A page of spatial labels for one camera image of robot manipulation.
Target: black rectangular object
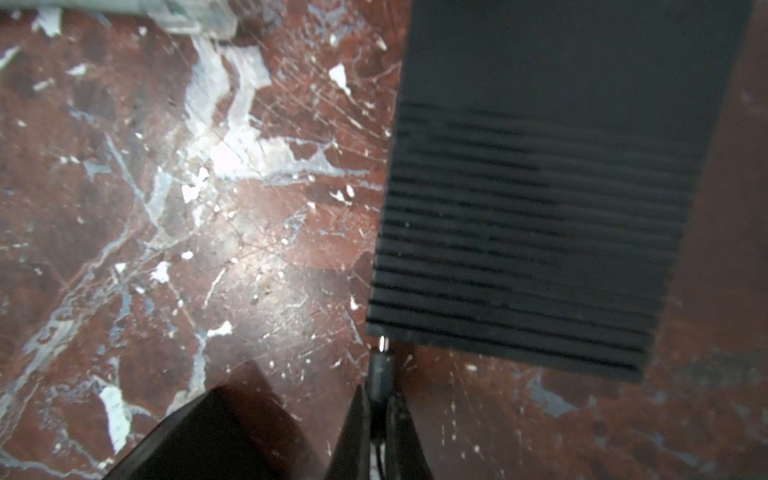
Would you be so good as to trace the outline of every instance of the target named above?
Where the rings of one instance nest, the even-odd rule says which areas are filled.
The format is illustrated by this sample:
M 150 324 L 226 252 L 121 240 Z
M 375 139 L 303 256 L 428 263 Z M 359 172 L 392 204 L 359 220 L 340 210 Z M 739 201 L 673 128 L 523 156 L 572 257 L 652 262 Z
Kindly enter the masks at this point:
M 749 13 L 414 0 L 366 332 L 638 380 Z

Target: black wire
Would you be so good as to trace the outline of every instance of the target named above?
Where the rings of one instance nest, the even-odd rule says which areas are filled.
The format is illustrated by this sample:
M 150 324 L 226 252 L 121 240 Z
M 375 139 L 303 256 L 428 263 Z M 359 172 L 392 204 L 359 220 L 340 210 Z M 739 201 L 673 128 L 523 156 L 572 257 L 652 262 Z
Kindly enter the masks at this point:
M 376 468 L 379 470 L 379 478 L 386 480 L 384 476 L 384 464 L 382 464 L 382 444 L 376 444 Z

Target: ridged surface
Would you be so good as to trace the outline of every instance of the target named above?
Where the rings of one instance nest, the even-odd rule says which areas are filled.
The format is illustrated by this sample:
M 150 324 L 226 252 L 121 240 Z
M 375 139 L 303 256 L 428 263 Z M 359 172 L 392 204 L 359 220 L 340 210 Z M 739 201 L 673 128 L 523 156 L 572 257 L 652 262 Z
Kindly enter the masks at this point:
M 703 152 L 401 103 L 368 333 L 635 380 Z

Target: black cable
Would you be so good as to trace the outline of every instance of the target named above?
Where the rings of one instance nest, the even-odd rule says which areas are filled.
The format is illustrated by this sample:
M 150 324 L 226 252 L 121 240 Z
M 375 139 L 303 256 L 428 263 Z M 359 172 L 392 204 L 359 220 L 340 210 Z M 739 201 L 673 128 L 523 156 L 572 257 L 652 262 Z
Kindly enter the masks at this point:
M 386 480 L 384 476 L 384 464 L 382 463 L 382 444 L 376 444 L 376 468 L 379 470 L 379 478 Z

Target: brown stone surface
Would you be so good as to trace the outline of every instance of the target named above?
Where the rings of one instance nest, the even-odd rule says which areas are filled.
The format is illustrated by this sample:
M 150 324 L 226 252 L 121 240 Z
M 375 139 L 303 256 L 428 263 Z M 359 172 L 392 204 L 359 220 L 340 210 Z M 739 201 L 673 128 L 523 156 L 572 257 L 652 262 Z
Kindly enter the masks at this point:
M 65 12 L 49 38 L 0 16 L 0 52 L 19 47 L 0 71 L 0 478 L 100 478 L 219 384 L 286 477 L 327 465 L 371 340 L 409 7 L 233 3 L 216 47 L 142 18 Z M 436 478 L 768 475 L 767 45 L 759 3 L 642 384 L 400 347 Z

